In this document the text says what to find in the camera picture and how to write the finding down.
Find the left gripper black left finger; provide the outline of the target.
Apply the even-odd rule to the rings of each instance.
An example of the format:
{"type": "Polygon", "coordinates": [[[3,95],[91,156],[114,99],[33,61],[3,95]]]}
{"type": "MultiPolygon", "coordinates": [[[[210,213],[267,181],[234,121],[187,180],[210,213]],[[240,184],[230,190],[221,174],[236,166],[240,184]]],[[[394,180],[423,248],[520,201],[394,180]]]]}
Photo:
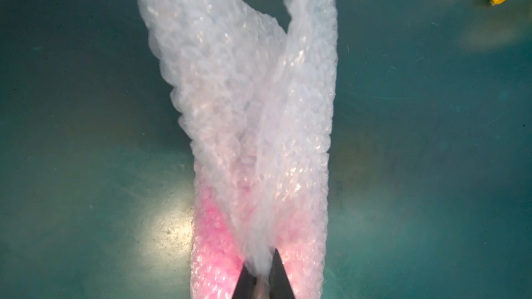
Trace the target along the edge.
{"type": "Polygon", "coordinates": [[[236,283],[232,299],[253,299],[257,285],[257,277],[252,275],[244,264],[236,283]]]}

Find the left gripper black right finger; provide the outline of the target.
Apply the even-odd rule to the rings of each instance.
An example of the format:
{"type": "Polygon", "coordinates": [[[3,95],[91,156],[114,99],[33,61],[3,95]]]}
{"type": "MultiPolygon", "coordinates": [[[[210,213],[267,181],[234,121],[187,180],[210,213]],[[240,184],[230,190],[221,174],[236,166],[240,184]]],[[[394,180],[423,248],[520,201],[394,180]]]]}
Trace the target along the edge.
{"type": "Polygon", "coordinates": [[[285,271],[281,255],[275,249],[272,267],[269,276],[269,298],[270,299],[295,299],[288,274],[285,271]]]}

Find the pink plastic wine glass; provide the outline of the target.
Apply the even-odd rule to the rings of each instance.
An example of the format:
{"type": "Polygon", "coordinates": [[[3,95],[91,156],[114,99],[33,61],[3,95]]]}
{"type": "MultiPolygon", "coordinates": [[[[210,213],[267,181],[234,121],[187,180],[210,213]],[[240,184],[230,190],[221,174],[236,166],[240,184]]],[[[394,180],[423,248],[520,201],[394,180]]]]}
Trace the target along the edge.
{"type": "MultiPolygon", "coordinates": [[[[277,249],[296,298],[320,298],[324,282],[327,196],[319,192],[309,207],[293,207],[277,228],[277,249]]],[[[195,177],[191,251],[191,297],[231,298],[244,258],[226,227],[206,178],[195,177]]]]}

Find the bubble wrap sheet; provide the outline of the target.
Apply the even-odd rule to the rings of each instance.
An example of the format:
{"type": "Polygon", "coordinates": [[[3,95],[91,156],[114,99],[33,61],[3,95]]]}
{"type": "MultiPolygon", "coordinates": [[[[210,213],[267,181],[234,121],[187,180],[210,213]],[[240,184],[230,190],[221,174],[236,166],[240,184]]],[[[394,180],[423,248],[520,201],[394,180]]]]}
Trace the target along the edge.
{"type": "Polygon", "coordinates": [[[269,293],[278,225],[328,196],[337,76],[335,0],[285,0],[287,29],[243,0],[138,0],[195,176],[269,293]]]}

